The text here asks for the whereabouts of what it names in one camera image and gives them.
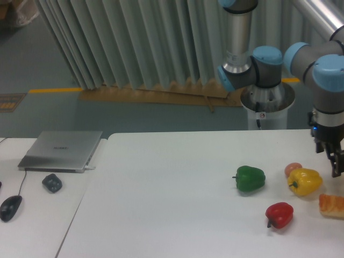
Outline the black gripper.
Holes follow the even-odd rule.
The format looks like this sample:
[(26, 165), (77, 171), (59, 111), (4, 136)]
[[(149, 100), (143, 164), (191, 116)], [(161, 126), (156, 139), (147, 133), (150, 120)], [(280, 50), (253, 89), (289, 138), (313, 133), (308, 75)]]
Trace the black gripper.
[(308, 124), (311, 136), (316, 143), (316, 152), (326, 151), (332, 166), (332, 177), (339, 177), (343, 173), (343, 111), (326, 113), (313, 108), (308, 113)]

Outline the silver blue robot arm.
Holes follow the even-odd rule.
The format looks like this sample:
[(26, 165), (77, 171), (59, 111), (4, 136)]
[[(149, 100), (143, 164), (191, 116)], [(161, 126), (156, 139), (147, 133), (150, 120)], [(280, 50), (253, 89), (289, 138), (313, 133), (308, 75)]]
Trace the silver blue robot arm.
[(304, 42), (285, 53), (270, 46), (248, 50), (252, 12), (257, 1), (220, 1), (233, 19), (225, 62), (218, 75), (228, 91), (243, 87), (242, 104), (256, 114), (287, 109), (293, 90), (281, 82), (282, 68), (297, 77), (313, 94), (308, 115), (316, 152), (325, 152), (332, 176), (343, 173), (343, 13), (331, 1), (293, 1), (297, 10), (326, 40), (321, 46)]

